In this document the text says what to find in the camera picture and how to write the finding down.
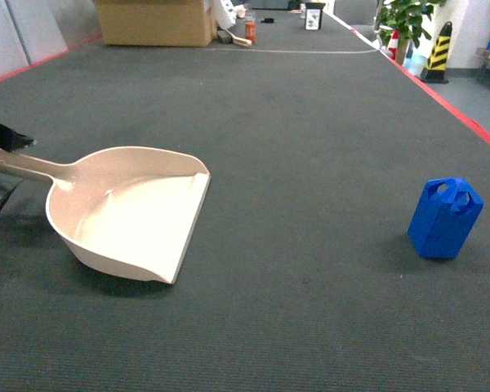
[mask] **red and white cone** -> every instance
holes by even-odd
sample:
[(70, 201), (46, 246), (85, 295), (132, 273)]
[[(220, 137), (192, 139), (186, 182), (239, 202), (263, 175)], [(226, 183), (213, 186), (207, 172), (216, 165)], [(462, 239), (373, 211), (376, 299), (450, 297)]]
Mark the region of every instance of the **red and white cone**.
[(387, 45), (386, 49), (391, 53), (390, 58), (392, 60), (395, 60), (395, 57), (398, 52), (398, 42), (399, 42), (399, 31), (394, 30), (392, 33), (392, 38), (389, 41), (389, 44)]

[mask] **blue plastic jerry can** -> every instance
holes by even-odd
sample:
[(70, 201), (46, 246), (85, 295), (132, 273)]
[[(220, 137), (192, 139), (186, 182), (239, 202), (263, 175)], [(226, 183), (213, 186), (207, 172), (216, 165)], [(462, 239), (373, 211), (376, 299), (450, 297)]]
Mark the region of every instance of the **blue plastic jerry can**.
[(483, 207), (483, 200), (462, 178), (428, 181), (408, 228), (417, 254), (457, 257)]

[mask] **plant pot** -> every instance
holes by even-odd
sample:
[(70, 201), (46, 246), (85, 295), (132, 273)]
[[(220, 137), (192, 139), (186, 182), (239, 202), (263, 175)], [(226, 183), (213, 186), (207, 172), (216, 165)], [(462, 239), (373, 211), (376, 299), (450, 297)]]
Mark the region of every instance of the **plant pot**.
[(398, 49), (395, 54), (395, 62), (399, 65), (403, 65), (405, 61), (405, 56), (407, 55), (408, 44), (410, 39), (400, 39), (398, 42)]

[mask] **yellow and black caution post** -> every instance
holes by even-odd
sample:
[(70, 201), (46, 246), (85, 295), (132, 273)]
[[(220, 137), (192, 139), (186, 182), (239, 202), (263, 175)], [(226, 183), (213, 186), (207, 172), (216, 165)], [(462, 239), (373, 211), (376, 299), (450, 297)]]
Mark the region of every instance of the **yellow and black caution post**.
[(426, 67), (421, 72), (420, 80), (425, 83), (448, 83), (444, 78), (447, 69), (448, 49), (452, 36), (452, 22), (444, 24), (435, 45), (432, 48)]

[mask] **traffic cone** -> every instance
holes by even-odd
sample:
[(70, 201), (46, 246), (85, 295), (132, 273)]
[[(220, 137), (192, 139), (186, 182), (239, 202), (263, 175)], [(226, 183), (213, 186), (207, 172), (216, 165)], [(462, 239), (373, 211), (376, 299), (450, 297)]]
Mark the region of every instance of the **traffic cone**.
[(426, 67), (421, 72), (420, 80), (425, 83), (448, 83), (444, 78), (447, 69), (448, 49), (450, 47), (450, 37), (452, 36), (452, 22), (444, 24), (439, 33), (438, 39), (432, 48), (430, 57), (426, 62)]
[(394, 30), (392, 33), (392, 38), (389, 41), (389, 44), (386, 46), (386, 49), (391, 53), (390, 59), (395, 61), (395, 58), (398, 53), (398, 44), (399, 44), (399, 31)]

